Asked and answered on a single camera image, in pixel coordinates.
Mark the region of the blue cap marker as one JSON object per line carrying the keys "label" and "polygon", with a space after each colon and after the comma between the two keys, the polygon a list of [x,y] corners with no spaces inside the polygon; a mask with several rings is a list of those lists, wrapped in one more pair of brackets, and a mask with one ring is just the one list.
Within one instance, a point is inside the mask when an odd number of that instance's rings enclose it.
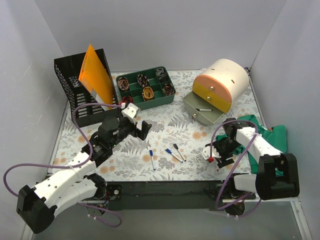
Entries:
{"label": "blue cap marker", "polygon": [[181,160],[178,156],[176,156],[175,154],[172,153],[172,151],[168,148],[165,149],[165,151],[170,154],[173,158],[175,158],[176,160],[178,160],[180,163],[183,163],[184,161]]}
{"label": "blue cap marker", "polygon": [[152,149],[149,149],[149,155],[150,155],[150,159],[151,159],[152,169],[154,171],[156,171],[155,162],[154,162],[154,155],[153,155]]}

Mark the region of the black cap marker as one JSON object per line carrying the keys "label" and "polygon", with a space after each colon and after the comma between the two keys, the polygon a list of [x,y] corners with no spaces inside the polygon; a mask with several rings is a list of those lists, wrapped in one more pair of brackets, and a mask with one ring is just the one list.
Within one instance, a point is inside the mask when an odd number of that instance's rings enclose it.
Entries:
{"label": "black cap marker", "polygon": [[212,112],[213,109],[203,109],[203,108],[195,108],[198,112]]}
{"label": "black cap marker", "polygon": [[179,155],[181,156],[182,160],[183,160],[184,162],[186,162],[187,160],[186,160],[185,156],[183,155],[183,153],[181,152],[181,150],[179,149],[178,145],[177,145],[176,143],[174,143],[173,146],[174,146],[174,148],[178,151],[178,153],[179,153]]}

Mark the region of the orange plastic folder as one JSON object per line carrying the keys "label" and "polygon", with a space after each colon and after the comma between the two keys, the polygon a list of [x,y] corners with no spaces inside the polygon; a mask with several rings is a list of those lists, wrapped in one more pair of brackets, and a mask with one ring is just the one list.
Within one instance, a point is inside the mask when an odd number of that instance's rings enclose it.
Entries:
{"label": "orange plastic folder", "polygon": [[112,79],[91,44],[85,53],[78,80],[98,103],[113,104]]}

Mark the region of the cream cylindrical drawer box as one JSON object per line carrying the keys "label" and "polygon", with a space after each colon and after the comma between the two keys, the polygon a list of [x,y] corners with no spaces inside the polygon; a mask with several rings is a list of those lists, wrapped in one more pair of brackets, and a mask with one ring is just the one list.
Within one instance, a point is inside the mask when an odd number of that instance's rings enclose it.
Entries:
{"label": "cream cylindrical drawer box", "polygon": [[[182,101],[193,120],[213,125],[231,110],[249,85],[247,71],[238,63],[222,58],[194,79],[191,92]],[[213,111],[197,111],[196,108]]]}

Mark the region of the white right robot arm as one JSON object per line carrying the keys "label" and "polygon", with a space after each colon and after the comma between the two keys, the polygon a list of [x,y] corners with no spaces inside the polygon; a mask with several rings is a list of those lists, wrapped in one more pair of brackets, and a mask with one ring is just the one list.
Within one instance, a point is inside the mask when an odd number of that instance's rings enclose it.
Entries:
{"label": "white right robot arm", "polygon": [[[218,192],[218,199],[225,187],[232,199],[239,198],[244,192],[257,194],[264,201],[294,198],[300,194],[298,164],[292,153],[283,153],[269,144],[252,121],[228,118],[220,126],[227,136],[219,141],[211,139],[208,161],[216,160],[222,168],[234,149],[244,146],[244,152],[253,156],[258,169],[255,174],[234,175],[230,171]],[[233,182],[227,185],[230,178]]]}

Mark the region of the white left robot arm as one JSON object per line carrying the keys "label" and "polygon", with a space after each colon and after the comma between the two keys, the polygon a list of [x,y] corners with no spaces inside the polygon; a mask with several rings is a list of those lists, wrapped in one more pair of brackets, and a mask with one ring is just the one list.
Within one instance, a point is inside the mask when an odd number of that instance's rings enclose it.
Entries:
{"label": "white left robot arm", "polygon": [[57,171],[33,187],[25,185],[18,192],[16,212],[33,233],[47,229],[55,217],[76,203],[94,198],[101,200],[107,193],[105,179],[93,173],[104,161],[113,155],[113,148],[127,136],[145,140],[152,125],[142,121],[137,128],[136,121],[127,117],[108,117],[91,136],[65,169]]}

